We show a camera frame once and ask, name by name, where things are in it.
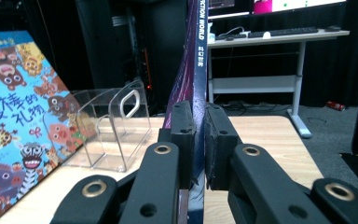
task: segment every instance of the keyboard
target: keyboard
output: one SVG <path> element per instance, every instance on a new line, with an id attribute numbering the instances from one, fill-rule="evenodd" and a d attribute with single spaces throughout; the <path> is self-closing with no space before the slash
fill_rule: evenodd
<path id="1" fill-rule="evenodd" d="M 246 38 L 246 34 L 243 35 L 219 35 L 217 36 L 214 40 L 233 40 L 233 39 L 238 39 L 238 38 Z"/>
<path id="2" fill-rule="evenodd" d="M 304 35 L 304 34 L 313 34 L 318 33 L 318 29 L 315 27 L 302 27 L 302 28 L 291 28 L 291 29 L 283 29 L 283 30 L 273 30 L 268 31 L 271 36 L 278 36 L 278 35 Z M 266 31 L 261 32 L 251 32 L 248 34 L 248 38 L 257 38 L 263 37 Z"/>

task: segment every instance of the red object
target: red object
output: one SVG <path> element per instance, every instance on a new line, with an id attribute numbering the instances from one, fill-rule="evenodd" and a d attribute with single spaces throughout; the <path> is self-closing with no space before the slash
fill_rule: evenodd
<path id="1" fill-rule="evenodd" d="M 332 102 L 332 101 L 327 101 L 326 105 L 328 107 L 330 107 L 330 108 L 333 108 L 333 109 L 336 109 L 336 110 L 339 110 L 339 111 L 343 111 L 346 108 L 345 105 L 341 105 L 339 103 Z"/>

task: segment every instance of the black curtain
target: black curtain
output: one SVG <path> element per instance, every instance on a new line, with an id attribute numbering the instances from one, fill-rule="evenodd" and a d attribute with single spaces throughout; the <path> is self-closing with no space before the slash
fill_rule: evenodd
<path id="1" fill-rule="evenodd" d="M 308 106 L 324 106 L 327 101 L 335 101 L 346 106 L 358 105 L 358 0 L 347 0 L 344 4 L 328 7 L 214 21 L 212 32 L 219 35 L 238 26 L 254 32 L 307 26 L 326 28 L 330 25 L 338 25 L 342 30 L 349 30 L 351 33 L 334 40 L 308 42 L 300 103 Z M 236 52 L 239 54 L 263 52 L 266 48 L 282 51 L 295 49 L 292 45 L 233 51 L 218 49 L 213 51 L 213 56 L 232 54 L 235 56 Z M 237 70 L 240 70 L 244 61 L 242 59 L 242 61 L 229 62 L 230 74 L 227 73 L 227 61 L 221 60 L 213 61 L 213 73 L 216 74 L 214 71 L 220 69 L 222 74 L 236 76 Z M 273 69 L 272 72 L 267 71 L 267 74 L 291 74 L 296 70 L 293 64 L 296 65 L 296 57 L 277 57 L 270 62 L 259 60 L 249 63 L 245 71 L 252 70 L 250 66 L 254 66 L 255 71 L 260 70 L 261 67 Z M 269 93 L 261 97 L 259 95 L 255 94 L 253 97 L 267 102 L 272 99 L 272 103 L 277 104 L 290 104 L 292 100 L 292 94 L 287 93 Z"/>

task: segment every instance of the wooden table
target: wooden table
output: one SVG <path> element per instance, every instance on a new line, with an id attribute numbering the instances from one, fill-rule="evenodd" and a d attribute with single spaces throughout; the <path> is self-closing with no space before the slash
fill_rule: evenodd
<path id="1" fill-rule="evenodd" d="M 322 177 L 309 152 L 301 142 L 290 120 L 284 117 L 233 117 L 230 118 L 243 143 L 265 148 L 296 182 L 311 187 L 313 180 Z M 163 118 L 150 119 L 153 130 L 137 159 L 127 173 L 116 173 L 90 168 L 62 166 L 28 193 L 0 218 L 2 223 L 49 223 L 55 210 L 81 179 L 90 175 L 109 175 L 119 180 L 136 170 L 147 146 L 157 142 L 158 128 Z M 227 205 L 227 193 L 205 192 L 205 223 L 234 223 Z"/>

